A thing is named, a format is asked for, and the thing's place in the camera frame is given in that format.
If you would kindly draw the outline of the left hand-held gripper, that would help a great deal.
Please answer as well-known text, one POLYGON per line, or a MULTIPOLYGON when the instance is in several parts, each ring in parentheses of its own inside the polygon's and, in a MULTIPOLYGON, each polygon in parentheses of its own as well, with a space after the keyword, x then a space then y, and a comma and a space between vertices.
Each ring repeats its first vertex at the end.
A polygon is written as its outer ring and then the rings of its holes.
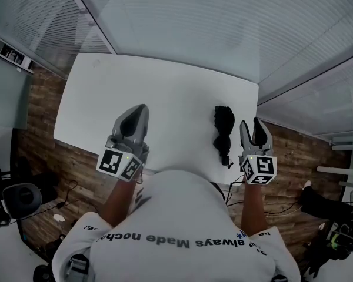
POLYGON ((131 107, 117 118, 111 136, 99 155, 96 170, 130 182, 146 163, 149 147, 149 108, 146 104, 131 107))

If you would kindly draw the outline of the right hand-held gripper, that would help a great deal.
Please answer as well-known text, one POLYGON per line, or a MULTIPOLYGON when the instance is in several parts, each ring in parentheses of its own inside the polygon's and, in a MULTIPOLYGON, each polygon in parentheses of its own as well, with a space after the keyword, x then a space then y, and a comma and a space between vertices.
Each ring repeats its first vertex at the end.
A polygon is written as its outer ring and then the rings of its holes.
MULTIPOLYGON (((251 149, 252 137, 244 120, 241 121, 239 129, 242 148, 251 149)), ((273 152, 272 135, 258 117, 254 118, 253 136, 253 143, 257 149, 243 151, 239 157, 241 169, 247 184, 268 185, 277 175, 277 157, 273 152)))

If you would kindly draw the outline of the person's right forearm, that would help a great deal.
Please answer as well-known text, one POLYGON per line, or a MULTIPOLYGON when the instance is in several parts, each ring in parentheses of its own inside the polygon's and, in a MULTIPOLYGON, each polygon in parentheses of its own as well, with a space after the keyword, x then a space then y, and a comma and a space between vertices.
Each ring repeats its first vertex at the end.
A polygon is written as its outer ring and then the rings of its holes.
POLYGON ((267 228, 262 200, 262 187, 245 183, 241 229, 248 236, 253 236, 267 228))

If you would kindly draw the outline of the person's left forearm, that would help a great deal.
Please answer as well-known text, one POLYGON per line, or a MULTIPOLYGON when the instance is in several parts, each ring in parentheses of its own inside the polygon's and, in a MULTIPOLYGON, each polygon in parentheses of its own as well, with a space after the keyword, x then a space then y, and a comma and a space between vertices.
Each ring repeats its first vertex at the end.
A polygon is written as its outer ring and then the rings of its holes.
POLYGON ((130 182, 117 180, 111 194, 100 209, 99 216, 111 227, 116 227, 127 217, 140 175, 140 172, 137 172, 130 182))

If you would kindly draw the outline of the person's white printed shirt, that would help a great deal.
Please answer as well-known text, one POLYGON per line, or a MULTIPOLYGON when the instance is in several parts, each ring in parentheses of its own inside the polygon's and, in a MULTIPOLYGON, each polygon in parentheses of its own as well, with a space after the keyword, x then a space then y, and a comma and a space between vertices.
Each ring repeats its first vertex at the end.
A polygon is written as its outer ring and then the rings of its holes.
POLYGON ((248 236, 210 182, 177 170, 150 177, 116 227, 84 214, 53 257, 56 282, 75 254, 89 259, 91 282, 301 281, 276 227, 248 236))

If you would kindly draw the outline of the small white side table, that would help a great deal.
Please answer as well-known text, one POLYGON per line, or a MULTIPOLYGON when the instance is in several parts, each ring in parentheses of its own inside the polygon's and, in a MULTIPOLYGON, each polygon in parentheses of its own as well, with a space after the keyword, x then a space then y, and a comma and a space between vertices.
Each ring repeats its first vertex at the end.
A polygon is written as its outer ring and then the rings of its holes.
MULTIPOLYGON (((353 152, 353 136, 338 136, 332 138, 332 146, 331 149, 333 151, 351 151, 353 152)), ((332 174, 340 174, 353 178, 353 168, 352 169, 344 169, 338 167, 325 167, 318 166, 318 172, 323 173, 332 173, 332 174)))

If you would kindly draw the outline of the yellow-green black helmet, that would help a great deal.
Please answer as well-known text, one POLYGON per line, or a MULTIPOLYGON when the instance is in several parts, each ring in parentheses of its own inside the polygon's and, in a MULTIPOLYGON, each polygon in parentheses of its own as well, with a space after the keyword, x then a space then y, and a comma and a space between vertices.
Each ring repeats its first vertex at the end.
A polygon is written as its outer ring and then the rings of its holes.
POLYGON ((341 254, 350 254, 353 252, 353 237, 333 231, 330 236, 330 245, 341 254))

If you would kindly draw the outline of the frosted glass door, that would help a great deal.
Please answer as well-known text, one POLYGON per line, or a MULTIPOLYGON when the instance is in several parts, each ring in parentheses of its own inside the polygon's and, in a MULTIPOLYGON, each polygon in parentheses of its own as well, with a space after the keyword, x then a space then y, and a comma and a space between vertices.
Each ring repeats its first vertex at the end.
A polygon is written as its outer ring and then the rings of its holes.
POLYGON ((0 58, 0 127, 27 129, 31 75, 0 58))

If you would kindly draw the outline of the white shelf unit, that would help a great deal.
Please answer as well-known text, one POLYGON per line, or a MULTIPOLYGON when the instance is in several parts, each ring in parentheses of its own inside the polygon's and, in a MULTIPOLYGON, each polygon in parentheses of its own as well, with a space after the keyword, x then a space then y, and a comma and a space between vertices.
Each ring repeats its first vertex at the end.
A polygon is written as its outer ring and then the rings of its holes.
POLYGON ((13 48, 11 45, 7 44, 0 38, 0 58, 16 66, 18 69, 26 71, 33 74, 32 65, 33 60, 20 52, 19 50, 13 48))

